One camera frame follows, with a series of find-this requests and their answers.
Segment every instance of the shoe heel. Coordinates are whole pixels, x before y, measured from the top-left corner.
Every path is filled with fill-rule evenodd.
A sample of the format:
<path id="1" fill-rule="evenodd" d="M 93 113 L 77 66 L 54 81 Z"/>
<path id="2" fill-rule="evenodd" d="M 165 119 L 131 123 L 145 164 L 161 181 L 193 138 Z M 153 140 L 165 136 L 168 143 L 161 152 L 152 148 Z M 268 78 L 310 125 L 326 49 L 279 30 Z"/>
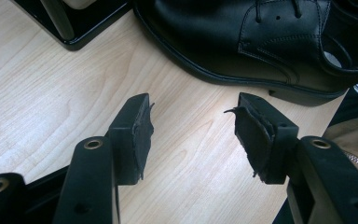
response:
<path id="1" fill-rule="evenodd" d="M 339 96 L 343 95 L 345 91 L 334 92 L 334 93 L 318 93 L 318 92 L 304 92 L 298 90 L 286 90 L 286 89 L 278 89 L 278 90 L 269 90 L 270 96 L 275 98 L 288 101 L 291 103 L 295 103 L 298 105 L 306 105 L 306 106 L 317 106 L 326 104 Z"/>

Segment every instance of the wood grain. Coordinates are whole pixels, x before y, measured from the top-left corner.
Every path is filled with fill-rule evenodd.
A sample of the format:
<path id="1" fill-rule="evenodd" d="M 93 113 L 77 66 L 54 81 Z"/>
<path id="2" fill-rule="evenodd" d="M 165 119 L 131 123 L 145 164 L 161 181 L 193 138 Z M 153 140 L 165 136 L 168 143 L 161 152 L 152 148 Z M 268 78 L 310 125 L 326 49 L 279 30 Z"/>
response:
<path id="1" fill-rule="evenodd" d="M 341 98 L 306 107 L 266 90 L 192 77 L 142 33 L 130 11 L 70 52 L 9 1 L 0 0 L 0 173 L 31 182 L 68 165 L 75 145 L 103 135 L 126 100 L 149 92 L 155 133 L 145 180 L 120 187 L 122 223 L 269 223 L 285 186 L 252 178 L 234 135 L 241 91 L 259 95 L 322 135 Z"/>

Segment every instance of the clamp jaw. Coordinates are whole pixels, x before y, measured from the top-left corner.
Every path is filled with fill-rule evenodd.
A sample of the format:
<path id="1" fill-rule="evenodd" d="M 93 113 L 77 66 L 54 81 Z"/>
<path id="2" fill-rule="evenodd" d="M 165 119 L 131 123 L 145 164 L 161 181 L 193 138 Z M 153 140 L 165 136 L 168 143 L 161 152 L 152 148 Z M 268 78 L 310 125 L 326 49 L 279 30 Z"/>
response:
<path id="1" fill-rule="evenodd" d="M 0 223 L 120 223 L 117 186 L 144 176 L 150 110 L 147 93 L 131 97 L 105 136 L 81 141 L 69 166 L 33 183 L 0 174 Z"/>
<path id="2" fill-rule="evenodd" d="M 358 170 L 333 142 L 297 139 L 298 127 L 264 99 L 241 93 L 235 134 L 266 184 L 289 177 L 274 223 L 358 223 Z"/>

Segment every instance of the black stand base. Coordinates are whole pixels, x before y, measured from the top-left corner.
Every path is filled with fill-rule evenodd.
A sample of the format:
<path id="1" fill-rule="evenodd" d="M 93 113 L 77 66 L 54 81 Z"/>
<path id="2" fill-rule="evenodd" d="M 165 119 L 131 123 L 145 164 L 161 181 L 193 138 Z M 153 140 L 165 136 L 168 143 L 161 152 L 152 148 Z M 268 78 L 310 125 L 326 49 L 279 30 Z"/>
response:
<path id="1" fill-rule="evenodd" d="M 64 48 L 79 50 L 95 36 L 117 21 L 131 9 L 127 0 L 98 0 L 89 7 L 76 10 L 63 4 L 66 16 L 71 22 L 75 37 L 63 39 L 40 1 L 11 0 L 43 29 L 53 36 Z"/>

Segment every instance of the wooden table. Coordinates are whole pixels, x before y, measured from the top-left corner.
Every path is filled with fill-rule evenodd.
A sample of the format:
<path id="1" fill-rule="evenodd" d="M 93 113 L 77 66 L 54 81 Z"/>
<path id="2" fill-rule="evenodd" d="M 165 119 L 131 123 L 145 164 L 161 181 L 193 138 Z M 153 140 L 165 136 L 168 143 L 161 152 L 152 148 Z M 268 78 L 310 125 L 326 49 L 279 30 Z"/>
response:
<path id="1" fill-rule="evenodd" d="M 68 165 L 75 145 L 104 135 L 128 98 L 156 103 L 145 180 L 120 187 L 122 223 L 270 223 L 285 186 L 252 178 L 234 135 L 241 91 L 267 99 L 322 135 L 342 98 L 294 105 L 266 90 L 192 77 L 148 39 L 132 11 L 80 51 L 64 49 L 9 1 L 0 0 L 0 173 L 27 183 Z"/>

